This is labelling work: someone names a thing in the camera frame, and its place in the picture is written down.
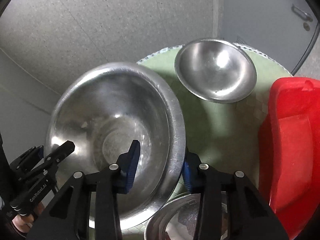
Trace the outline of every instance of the red plastic container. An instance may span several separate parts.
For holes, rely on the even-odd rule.
[[[320,203],[320,81],[273,83],[259,151],[259,191],[294,239]]]

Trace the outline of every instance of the door handle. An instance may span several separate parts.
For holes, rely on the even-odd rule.
[[[302,11],[299,7],[292,4],[291,10],[298,15],[302,20],[312,22],[313,18],[310,14]]]

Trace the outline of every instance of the small metal bowl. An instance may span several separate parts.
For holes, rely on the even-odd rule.
[[[193,240],[199,213],[200,194],[189,194],[164,205],[149,219],[145,240]],[[228,236],[227,197],[222,192],[221,240]]]
[[[257,72],[240,48],[216,39],[192,41],[178,52],[174,68],[181,83],[201,99],[233,103],[254,89]]]
[[[185,155],[182,111],[169,85],[154,71],[133,63],[108,63],[85,73],[62,95],[49,125],[45,154],[66,140],[75,151],[57,172],[58,187],[75,171],[101,171],[139,140],[133,187],[118,195],[121,229],[149,219],[169,199]],[[94,227],[95,194],[89,225]]]

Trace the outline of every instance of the screw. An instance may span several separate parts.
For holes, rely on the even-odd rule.
[[[110,164],[109,166],[109,169],[112,170],[112,171],[115,171],[119,168],[118,164],[116,163],[113,163],[113,164]]]
[[[82,172],[81,171],[76,171],[74,174],[73,174],[73,177],[75,179],[79,179],[82,177]]]
[[[303,23],[303,27],[307,32],[310,31],[310,26],[307,23]]]
[[[206,164],[206,163],[201,163],[201,164],[199,165],[199,168],[200,168],[201,170],[207,170],[207,169],[209,168],[209,165]]]
[[[242,171],[236,171],[236,176],[238,178],[243,178],[244,177],[244,173]]]

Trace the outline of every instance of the bowl rim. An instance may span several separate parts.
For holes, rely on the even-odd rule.
[[[255,78],[255,82],[254,85],[252,86],[252,88],[250,88],[250,90],[248,90],[248,93],[239,96],[237,98],[231,98],[231,99],[218,99],[218,98],[213,98],[213,97],[208,97],[206,95],[204,95],[203,93],[200,93],[198,90],[194,89],[192,86],[189,85],[189,83],[183,78],[183,75],[180,71],[180,60],[181,60],[181,56],[183,54],[183,52],[192,44],[196,44],[196,43],[200,43],[200,42],[204,42],[204,41],[214,41],[214,42],[218,42],[218,43],[223,43],[225,45],[228,45],[234,49],[236,49],[238,52],[240,52],[245,58],[246,60],[250,63],[250,66],[252,67],[252,69],[255,72],[254,78]],[[175,59],[174,59],[174,70],[176,72],[176,75],[178,77],[178,79],[180,80],[180,82],[182,83],[182,85],[188,89],[192,94],[194,94],[195,96],[206,100],[206,101],[210,101],[210,102],[215,102],[215,103],[234,103],[234,102],[238,102],[244,98],[246,98],[248,95],[250,95],[253,91],[253,89],[255,88],[255,85],[257,83],[257,70],[255,68],[255,65],[253,63],[253,61],[251,60],[251,58],[238,46],[228,42],[228,41],[224,41],[221,39],[215,39],[215,38],[200,38],[200,39],[196,39],[193,41],[190,41],[189,43],[185,44],[182,46],[182,48],[178,51]]]
[[[170,142],[166,164],[159,184],[150,194],[150,197],[145,200],[144,204],[132,211],[135,212],[135,214],[129,214],[120,219],[122,230],[135,227],[156,213],[169,199],[181,174],[186,147],[185,124],[180,103],[167,82],[153,70],[143,65],[129,62],[112,62],[89,70],[69,86],[56,104],[51,115],[44,149],[45,156],[51,153],[51,138],[54,135],[54,127],[60,109],[63,103],[72,96],[78,87],[99,75],[123,72],[144,78],[161,96],[166,106]]]
[[[148,237],[148,233],[152,230],[154,232],[157,231],[157,235],[160,236],[161,231],[163,229],[165,229],[165,227],[168,225],[168,223],[170,222],[170,219],[176,214],[176,213],[172,213],[171,215],[173,215],[172,217],[170,217],[170,219],[165,219],[164,217],[167,215],[167,213],[165,213],[163,215],[163,213],[166,211],[166,209],[168,209],[169,207],[172,206],[172,209],[174,209],[174,205],[175,203],[182,203],[182,204],[187,204],[191,201],[199,201],[200,203],[200,199],[201,199],[201,194],[200,193],[189,193],[189,192],[184,192],[180,194],[181,196],[172,199],[171,201],[169,201],[168,203],[166,203],[154,216],[152,216],[148,222],[145,225],[145,230],[143,232],[143,238],[144,240],[150,240]],[[226,203],[221,202],[222,205],[224,205],[226,208],[228,208],[228,205]],[[176,212],[177,210],[179,210],[179,208],[181,208],[182,206],[175,208],[174,211]],[[157,225],[155,227],[152,227],[159,219],[161,219],[162,223],[159,223],[161,225],[161,227],[157,227]],[[152,240],[162,240],[160,237],[158,238],[153,238]]]

